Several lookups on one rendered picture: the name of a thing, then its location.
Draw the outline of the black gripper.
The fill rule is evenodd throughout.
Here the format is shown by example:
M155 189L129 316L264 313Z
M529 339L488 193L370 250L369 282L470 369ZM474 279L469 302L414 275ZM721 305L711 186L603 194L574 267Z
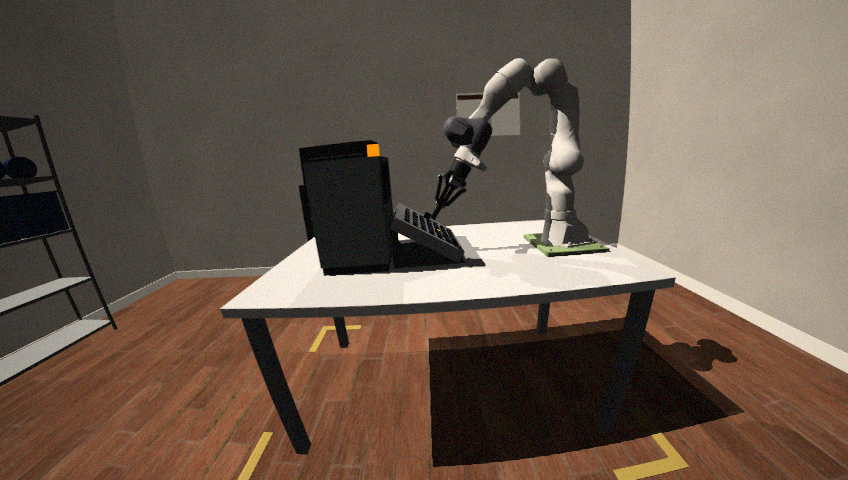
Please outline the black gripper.
M452 165L450 166L450 168L449 168L448 172L446 172L446 173L445 173L445 175L438 175L438 186L437 186L437 190L438 190L438 191L436 190L436 195L435 195L435 199L436 199L436 203L435 203L435 204L436 204L436 206L437 206L437 207L436 207L436 209L435 209L435 210L434 210L434 212L433 212L433 214L434 214L434 215L432 214L432 216L431 216L431 218L432 218L433 220L435 220L435 219L436 219L436 217L437 217L438 213L440 212L441 208L442 208L442 209L444 209L444 208L445 208L445 206L450 206L450 205L451 205L451 204L452 204L452 203L453 203L453 202L454 202L454 201L455 201L455 200L456 200L456 199L457 199L457 198L458 198L458 197L459 197L462 193L464 193L464 192L466 192L466 191L467 191L467 190L465 189L465 187L461 186L460 190L459 190L459 191L458 191L458 192L457 192L457 193L456 193L456 194L455 194L455 195L454 195L454 196L453 196L453 197L452 197L452 198L451 198L451 199L447 202L447 200L448 200L448 199L449 199L449 197L451 196L452 192L453 192L455 189L457 189L457 187L456 187L456 186L454 186L454 185L452 185L452 184L450 184L450 183L449 183L449 182L450 182L450 178L451 178L451 176L452 176L452 173L455 173L455 174L457 174L457 175L461 176L462 178L464 178L464 181L465 181L465 179L466 179L466 177L468 176L468 174L469 174L470 170L471 170L471 167L470 167L470 166L468 166L467 164L465 164L465 163L463 163L463 162L461 162L461 161L459 161L459 160L457 160L457 159L454 159L454 161L453 161ZM442 192L442 194L441 194L441 196L440 196L440 198L439 198L439 194L440 194L440 190L441 190L441 185L442 185L442 180L444 180L444 177L445 177L445 183L446 183L446 185L445 185L445 188L444 188L444 190L443 190L443 192ZM439 181L439 180L440 180L440 181ZM450 188L450 190L448 191L449 187L452 187L452 188ZM448 191L448 193L447 193L447 191ZM447 194L446 194L446 193L447 193ZM445 196L445 195L446 195L446 196ZM445 197L445 198L444 198L444 197Z

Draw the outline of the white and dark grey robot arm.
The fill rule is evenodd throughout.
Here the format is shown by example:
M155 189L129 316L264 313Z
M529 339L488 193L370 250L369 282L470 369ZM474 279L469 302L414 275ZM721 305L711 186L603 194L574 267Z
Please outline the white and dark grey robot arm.
M573 209L575 190L571 175L580 171L584 163L579 142L579 95L577 87L568 83L566 70L558 59L546 59L537 67L531 67L524 59L514 59L487 83L480 107L469 118L447 119L444 134L458 149L457 160L485 171L487 167L479 157L492 134L487 121L522 88L536 96L548 94L551 101L552 150L544 157L547 209L540 241L566 248L594 244Z

